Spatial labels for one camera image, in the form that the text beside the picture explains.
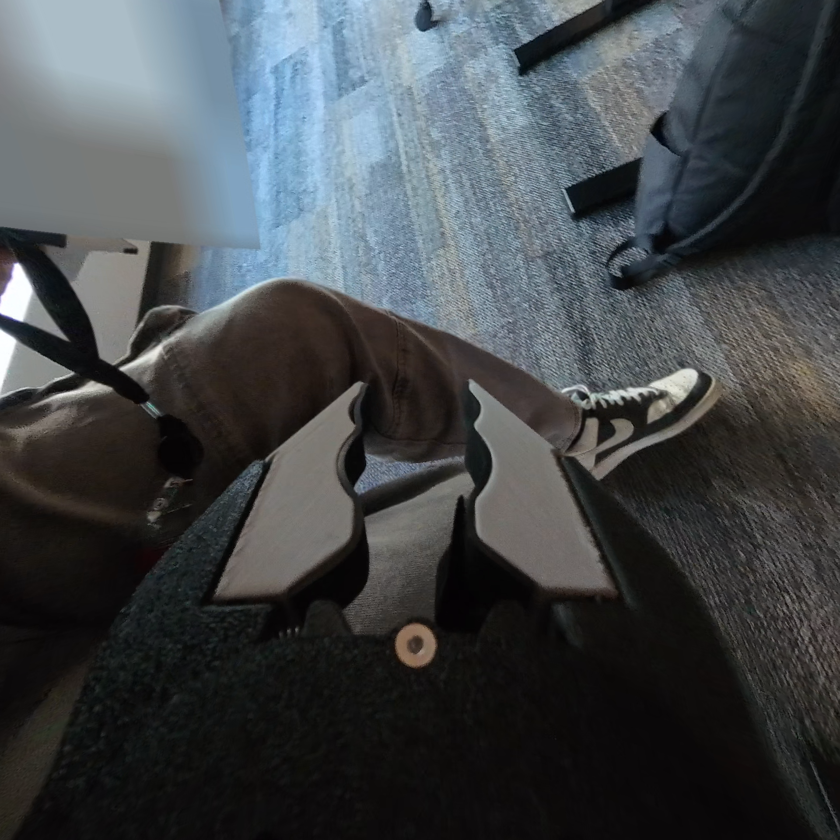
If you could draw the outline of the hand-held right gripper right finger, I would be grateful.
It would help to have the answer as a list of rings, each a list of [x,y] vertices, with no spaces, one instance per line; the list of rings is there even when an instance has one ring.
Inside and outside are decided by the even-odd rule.
[[[449,548],[438,566],[438,625],[478,631],[499,604],[537,623],[561,602],[620,592],[555,448],[486,388],[464,392],[465,468]]]

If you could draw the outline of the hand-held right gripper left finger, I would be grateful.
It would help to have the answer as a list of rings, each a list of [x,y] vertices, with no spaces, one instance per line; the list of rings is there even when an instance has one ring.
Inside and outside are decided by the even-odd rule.
[[[353,384],[268,457],[214,604],[351,604],[363,591],[368,546],[354,486],[366,466],[366,391]]]

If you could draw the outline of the black desk leg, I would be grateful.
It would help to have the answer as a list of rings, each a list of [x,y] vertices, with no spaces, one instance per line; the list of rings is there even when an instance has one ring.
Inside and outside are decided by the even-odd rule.
[[[566,186],[563,196],[572,218],[589,216],[633,198],[641,166],[642,159],[636,158]]]
[[[572,16],[536,38],[515,48],[518,74],[524,76],[567,48],[603,31],[636,11],[650,5],[651,1],[601,1]]]

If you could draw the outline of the black and white sneaker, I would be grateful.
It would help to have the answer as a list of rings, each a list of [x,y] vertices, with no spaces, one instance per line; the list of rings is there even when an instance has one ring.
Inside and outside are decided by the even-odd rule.
[[[685,368],[646,385],[606,392],[575,385],[561,393],[582,414],[581,431],[565,455],[601,480],[629,457],[697,424],[721,388],[708,373]]]

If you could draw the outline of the dark backpack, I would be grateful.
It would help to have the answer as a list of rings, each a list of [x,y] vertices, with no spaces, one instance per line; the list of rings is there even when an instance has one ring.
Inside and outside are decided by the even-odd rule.
[[[627,290],[713,250],[837,236],[838,167],[839,2],[719,2],[648,132],[606,278]]]

